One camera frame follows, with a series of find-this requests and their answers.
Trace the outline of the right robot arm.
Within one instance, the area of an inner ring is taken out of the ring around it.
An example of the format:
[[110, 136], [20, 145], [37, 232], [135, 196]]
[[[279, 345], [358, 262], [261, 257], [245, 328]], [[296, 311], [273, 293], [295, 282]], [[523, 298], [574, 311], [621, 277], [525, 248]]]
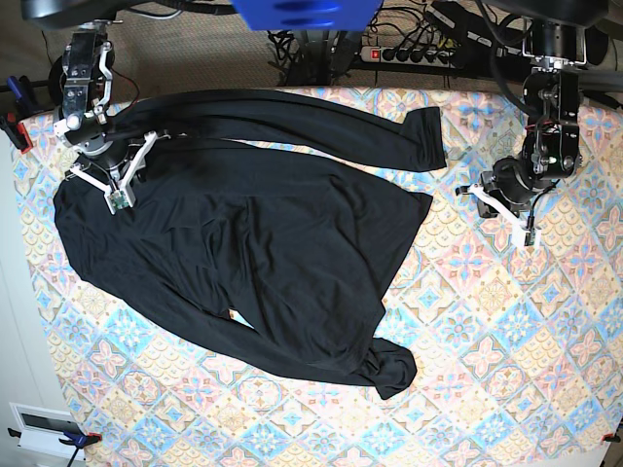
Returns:
[[206, 188], [206, 147], [190, 142], [192, 126], [211, 101], [231, 90], [202, 90], [147, 99], [109, 115], [114, 47], [106, 28], [129, 1], [24, 1], [24, 19], [49, 28], [73, 27], [60, 59], [62, 94], [55, 134], [74, 150], [54, 197], [55, 217], [125, 214], [189, 216], [217, 198]]

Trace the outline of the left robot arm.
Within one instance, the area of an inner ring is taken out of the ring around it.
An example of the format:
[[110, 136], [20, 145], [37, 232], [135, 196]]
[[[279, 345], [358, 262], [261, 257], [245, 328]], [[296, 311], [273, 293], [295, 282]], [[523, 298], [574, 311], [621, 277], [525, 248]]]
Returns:
[[[582, 163], [583, 92], [622, 91], [621, 72], [588, 68], [585, 34], [602, 20], [621, 25], [622, 9], [613, 1], [498, 1], [496, 6], [508, 15], [499, 24], [485, 21], [493, 35], [490, 68], [502, 94], [528, 116], [527, 134], [518, 156], [496, 161], [477, 183], [456, 192], [476, 197], [481, 218], [507, 221], [514, 246], [538, 247], [538, 201]], [[532, 62], [521, 96], [510, 90], [496, 63], [499, 52], [514, 46]]]

